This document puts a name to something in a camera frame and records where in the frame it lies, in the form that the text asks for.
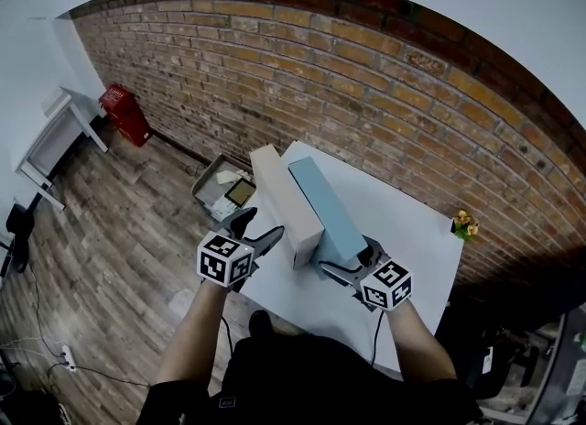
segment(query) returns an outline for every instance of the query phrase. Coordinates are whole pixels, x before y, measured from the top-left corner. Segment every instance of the yellow flower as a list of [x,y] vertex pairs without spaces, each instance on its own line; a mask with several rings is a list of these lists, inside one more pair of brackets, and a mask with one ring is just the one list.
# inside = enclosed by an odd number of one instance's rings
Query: yellow flower
[[478,234],[478,224],[472,223],[468,225],[468,236],[472,236],[473,234]]
[[458,216],[454,218],[454,222],[459,224],[467,224],[470,222],[470,220],[471,218],[468,216],[468,213],[466,213],[464,210],[460,210],[458,212]]

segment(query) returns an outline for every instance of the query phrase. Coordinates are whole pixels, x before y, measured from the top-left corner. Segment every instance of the light blue box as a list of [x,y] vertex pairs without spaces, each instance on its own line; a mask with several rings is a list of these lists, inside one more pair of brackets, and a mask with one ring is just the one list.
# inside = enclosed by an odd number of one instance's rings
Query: light blue box
[[320,261],[328,261],[343,266],[364,251],[366,241],[315,161],[300,159],[289,165],[289,171],[324,228],[311,263],[317,266]]

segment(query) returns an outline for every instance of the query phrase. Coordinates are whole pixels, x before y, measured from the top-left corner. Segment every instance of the brick wall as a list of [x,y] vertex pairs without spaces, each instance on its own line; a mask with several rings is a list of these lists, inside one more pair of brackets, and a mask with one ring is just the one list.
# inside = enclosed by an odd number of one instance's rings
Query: brick wall
[[511,57],[422,6],[93,0],[71,15],[103,82],[185,147],[247,159],[301,139],[445,215],[471,212],[461,284],[530,283],[584,246],[583,128]]

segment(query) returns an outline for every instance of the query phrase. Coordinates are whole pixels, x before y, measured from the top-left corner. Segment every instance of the power strip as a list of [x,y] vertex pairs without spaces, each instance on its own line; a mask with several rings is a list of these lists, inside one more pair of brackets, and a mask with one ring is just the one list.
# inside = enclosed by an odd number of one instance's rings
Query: power strip
[[64,367],[72,373],[75,373],[77,371],[77,365],[75,364],[75,360],[73,359],[73,354],[71,353],[70,347],[68,347],[67,345],[63,345],[62,352],[63,360],[65,360]]

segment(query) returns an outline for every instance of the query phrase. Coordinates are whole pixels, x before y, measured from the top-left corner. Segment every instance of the cardboard box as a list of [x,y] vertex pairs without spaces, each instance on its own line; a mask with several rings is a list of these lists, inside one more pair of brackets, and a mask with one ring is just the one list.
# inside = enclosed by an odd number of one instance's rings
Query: cardboard box
[[305,266],[323,233],[320,219],[272,145],[251,152],[250,160],[256,191],[277,224],[285,226],[283,244],[288,249],[291,265],[293,268]]

